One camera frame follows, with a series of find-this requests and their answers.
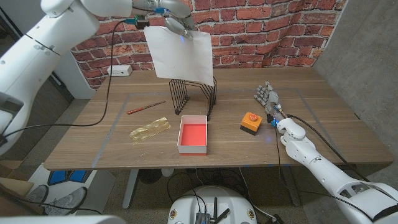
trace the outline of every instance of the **gold foil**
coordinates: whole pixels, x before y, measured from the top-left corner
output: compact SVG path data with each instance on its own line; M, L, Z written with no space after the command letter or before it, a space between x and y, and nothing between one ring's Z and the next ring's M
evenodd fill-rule
M133 145L171 128L166 117L160 118L151 124L133 130L130 134Z

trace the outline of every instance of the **red brick wall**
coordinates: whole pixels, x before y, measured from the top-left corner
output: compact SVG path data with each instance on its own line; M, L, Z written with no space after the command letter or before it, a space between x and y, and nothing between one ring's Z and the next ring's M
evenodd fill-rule
M214 68L312 66L333 31L345 0L182 0L198 30L211 34ZM101 26L72 49L92 88L98 88L111 65L111 31L121 18L99 17ZM150 17L152 26L164 18ZM143 31L120 24L113 65L133 70L154 65Z

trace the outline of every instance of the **wooden table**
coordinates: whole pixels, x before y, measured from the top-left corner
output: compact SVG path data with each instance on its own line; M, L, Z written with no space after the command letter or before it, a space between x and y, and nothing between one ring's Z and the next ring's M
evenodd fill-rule
M208 122L208 155L180 156L177 138L181 115L206 114L206 98L196 87L182 113L174 113L169 80L156 78L155 71L134 72L112 80L108 112L104 120L89 128L70 128L45 161L49 170L75 169L160 169L187 167L244 167L278 164L274 128L264 120L258 134L239 129L247 111L266 117L264 107L254 98L258 85L269 81L281 105L313 125L348 162L390 163L392 154L356 117L344 101L312 68L216 69L217 102ZM104 110L108 82L81 112L75 124L94 123ZM167 102L138 113L126 111L158 101ZM129 134L165 116L171 128L139 144L132 145ZM316 134L307 137L317 150L335 164L339 158ZM281 145L281 164L296 165Z

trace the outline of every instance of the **black wire file holder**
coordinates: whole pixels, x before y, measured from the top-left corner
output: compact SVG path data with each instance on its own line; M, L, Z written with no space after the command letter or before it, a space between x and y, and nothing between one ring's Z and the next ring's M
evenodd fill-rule
M179 115L187 104L190 97L188 96L187 85L199 87L200 90L205 94L207 98L207 120L210 120L210 113L213 106L216 104L217 95L217 80L213 77L214 86L209 86L206 84L191 82L181 79L172 79L169 82L170 92L172 94L173 106L175 114Z

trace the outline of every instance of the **electrical outlet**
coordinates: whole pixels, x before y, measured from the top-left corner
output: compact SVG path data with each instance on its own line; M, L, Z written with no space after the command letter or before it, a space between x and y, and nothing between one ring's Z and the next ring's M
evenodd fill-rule
M107 69L108 74L111 73L111 67ZM131 65L112 65L112 76L129 76L132 72Z

